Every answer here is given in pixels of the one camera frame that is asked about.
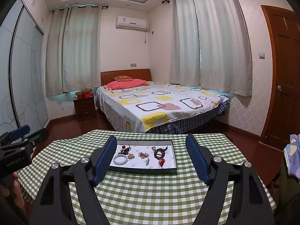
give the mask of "blue gripper pad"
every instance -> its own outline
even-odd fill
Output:
[[[16,129],[15,131],[11,132],[10,140],[15,141],[29,133],[30,133],[30,127],[28,125],[24,125]]]
[[[109,143],[107,144],[105,150],[100,156],[96,166],[95,166],[95,177],[93,183],[97,186],[100,182],[104,180],[104,177],[107,173],[107,170],[110,166],[110,163],[113,159],[113,156],[117,149],[117,139],[115,136],[112,136]]]
[[[208,165],[202,156],[200,150],[198,149],[198,143],[194,139],[187,135],[185,138],[185,146],[188,154],[192,160],[196,173],[200,180],[202,180],[206,185],[210,183],[210,178],[208,174]]]

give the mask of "door lock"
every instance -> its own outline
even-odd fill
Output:
[[[282,90],[282,87],[279,85],[279,86],[277,86],[277,89],[279,89],[279,93],[280,93]]]

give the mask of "table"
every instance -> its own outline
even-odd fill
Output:
[[[123,133],[93,130],[74,139],[55,140],[44,148],[30,166],[20,173],[20,183],[28,201],[36,197],[38,189],[52,163],[62,166],[75,164],[102,147],[110,135],[117,139],[169,140],[172,139],[177,159],[176,175],[136,175],[108,171],[96,188],[100,204],[111,224],[192,224],[204,201],[207,186],[199,180],[185,148],[186,135]],[[195,134],[200,145],[213,155],[232,164],[242,164],[246,158],[223,134]],[[264,186],[270,206],[276,204]],[[70,183],[75,216],[85,224],[80,210],[76,187]],[[227,193],[219,223],[224,224],[230,208],[233,182],[228,182]]]

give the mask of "red cushion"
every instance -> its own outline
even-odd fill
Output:
[[[138,86],[149,86],[146,80],[134,79],[131,81],[112,81],[104,86],[108,90],[123,90]]]
[[[115,80],[116,81],[132,81],[133,78],[129,77],[129,76],[118,76],[118,77],[115,77]]]

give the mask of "jewelry tray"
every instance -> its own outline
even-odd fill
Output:
[[[121,151],[122,146],[131,147],[129,154],[133,154],[134,159],[128,159],[123,165],[116,165],[112,159],[108,170],[122,173],[136,174],[175,174],[177,172],[177,162],[172,140],[117,140],[117,150],[114,157]],[[161,168],[158,159],[154,157],[152,147],[157,149],[168,149],[165,151],[165,163]],[[149,153],[149,164],[146,165],[147,159],[139,157],[139,152]],[[116,158],[117,162],[125,160],[124,157]]]

